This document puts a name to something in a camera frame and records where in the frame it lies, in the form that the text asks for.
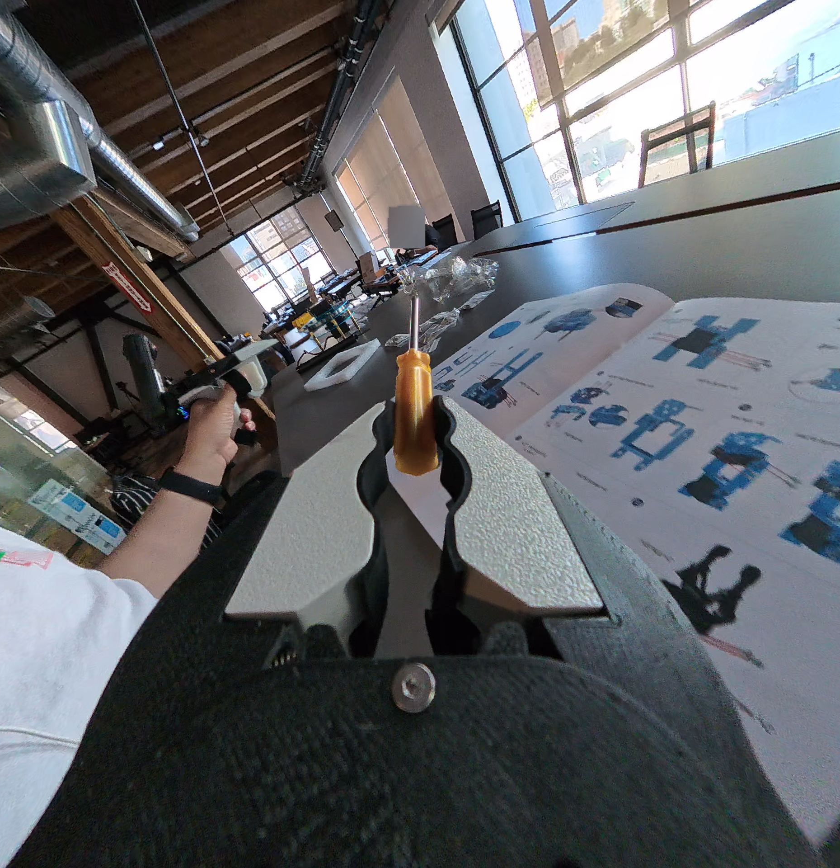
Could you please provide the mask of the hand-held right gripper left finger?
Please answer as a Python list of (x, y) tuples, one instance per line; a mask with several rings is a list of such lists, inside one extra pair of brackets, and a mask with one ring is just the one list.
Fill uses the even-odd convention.
[(393, 405), (373, 405), (292, 473), (237, 588), (231, 620), (332, 627), (353, 657), (372, 657), (389, 566), (377, 505), (389, 486)]

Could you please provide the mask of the orange-handled screwdriver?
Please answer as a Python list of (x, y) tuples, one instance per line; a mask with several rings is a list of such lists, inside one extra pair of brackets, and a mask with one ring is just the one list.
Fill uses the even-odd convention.
[(408, 349), (396, 359), (394, 464), (397, 471), (422, 476), (438, 467), (430, 359), (419, 348), (420, 300), (411, 296)]

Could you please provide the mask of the person's left forearm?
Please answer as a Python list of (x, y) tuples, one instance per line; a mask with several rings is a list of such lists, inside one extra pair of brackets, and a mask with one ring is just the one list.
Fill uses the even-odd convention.
[(134, 581), (160, 599), (199, 554), (211, 512), (210, 505), (159, 491), (100, 572)]

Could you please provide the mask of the person's left hand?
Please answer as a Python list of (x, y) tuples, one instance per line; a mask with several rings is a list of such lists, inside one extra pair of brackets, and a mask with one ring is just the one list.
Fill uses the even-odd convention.
[(236, 409), (236, 392), (225, 385), (216, 399), (200, 398), (190, 409), (187, 439), (174, 470), (201, 483), (220, 485), (239, 447), (237, 429), (256, 430), (252, 413)]

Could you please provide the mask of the black cylinder device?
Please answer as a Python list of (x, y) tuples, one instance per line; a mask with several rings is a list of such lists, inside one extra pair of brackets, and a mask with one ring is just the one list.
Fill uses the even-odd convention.
[(166, 432), (165, 386), (155, 364), (157, 349), (145, 334), (132, 332), (122, 339), (122, 353), (132, 374), (139, 412), (153, 433), (162, 436)]

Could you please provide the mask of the small-paned window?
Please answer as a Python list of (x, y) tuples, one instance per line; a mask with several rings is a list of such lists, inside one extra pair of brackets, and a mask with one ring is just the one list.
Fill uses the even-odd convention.
[(285, 208), (221, 248), (252, 296), (266, 311), (281, 310), (321, 289), (336, 275), (296, 207)]

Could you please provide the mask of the black wristband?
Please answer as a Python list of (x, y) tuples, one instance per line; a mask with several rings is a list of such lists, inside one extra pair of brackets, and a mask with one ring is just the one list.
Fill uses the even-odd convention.
[(218, 507), (224, 501), (224, 491), (221, 485), (215, 485), (198, 480), (195, 477), (176, 472), (168, 468), (158, 481), (160, 491), (183, 495), (212, 507)]

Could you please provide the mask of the group of small screw bags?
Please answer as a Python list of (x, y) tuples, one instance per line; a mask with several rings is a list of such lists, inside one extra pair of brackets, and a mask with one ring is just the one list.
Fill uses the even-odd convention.
[(423, 353), (431, 354), (436, 350), (442, 335), (456, 326), (464, 313), (478, 307), (493, 293), (494, 289), (478, 292), (455, 309), (438, 312), (418, 325), (409, 325), (407, 333), (395, 334), (387, 339), (383, 346), (391, 350), (414, 346)]

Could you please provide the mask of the open instruction manual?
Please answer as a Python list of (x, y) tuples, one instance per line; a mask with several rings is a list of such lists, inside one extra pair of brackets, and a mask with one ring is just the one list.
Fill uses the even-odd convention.
[(840, 303), (529, 301), (433, 361), (436, 393), (664, 580), (805, 833), (840, 825)]

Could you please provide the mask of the large crumpled clear plastic bag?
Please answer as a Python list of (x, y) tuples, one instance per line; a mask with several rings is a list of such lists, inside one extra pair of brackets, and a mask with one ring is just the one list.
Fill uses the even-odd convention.
[(500, 264), (493, 259), (454, 256), (436, 267), (399, 266), (394, 273), (404, 292), (427, 292), (436, 302), (442, 303), (449, 298), (493, 290), (499, 268)]

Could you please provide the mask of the black ceiling pipe bundle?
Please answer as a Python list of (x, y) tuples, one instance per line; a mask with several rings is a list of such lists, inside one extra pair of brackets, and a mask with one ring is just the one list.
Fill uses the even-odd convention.
[(320, 188), (317, 180), (324, 156), (332, 137), (349, 103), (361, 73), (362, 58), (367, 43), (377, 38), (380, 28), (376, 22), (381, 16), (389, 17), (390, 5), (383, 1), (360, 1), (352, 18), (343, 52), (337, 62), (337, 74), (328, 94), (324, 114), (310, 146), (303, 171), (294, 182), (294, 189), (300, 194), (315, 193)]

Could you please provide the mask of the person's white shirt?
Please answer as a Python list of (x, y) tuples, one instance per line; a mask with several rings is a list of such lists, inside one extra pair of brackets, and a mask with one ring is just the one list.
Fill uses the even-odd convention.
[(0, 528), (0, 866), (59, 789), (156, 599)]

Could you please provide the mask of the large-paned window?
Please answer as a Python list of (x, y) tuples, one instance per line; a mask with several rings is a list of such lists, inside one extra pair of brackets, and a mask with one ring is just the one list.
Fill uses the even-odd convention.
[(840, 132), (840, 1), (472, 1), (446, 37), (509, 222), (636, 189), (711, 101), (716, 166)]

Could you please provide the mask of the wooden support post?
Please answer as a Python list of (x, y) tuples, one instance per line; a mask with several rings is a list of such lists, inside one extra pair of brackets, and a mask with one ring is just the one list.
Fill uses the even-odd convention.
[(52, 212), (50, 216), (95, 266), (100, 268), (101, 264), (113, 261), (132, 278), (138, 288), (145, 288), (145, 293), (153, 305), (153, 312), (148, 316), (122, 294), (183, 360), (187, 369), (198, 372), (210, 360), (223, 357), (193, 316), (178, 302), (154, 271), (138, 258), (135, 248), (92, 197), (80, 197)]

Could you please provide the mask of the white foam frame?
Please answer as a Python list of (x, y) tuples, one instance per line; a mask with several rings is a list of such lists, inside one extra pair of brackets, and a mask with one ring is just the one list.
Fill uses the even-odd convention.
[(375, 339), (365, 343), (354, 344), (348, 349), (335, 354), (305, 382), (304, 388), (306, 392), (317, 392), (349, 382), (369, 363), (380, 348), (380, 341)]

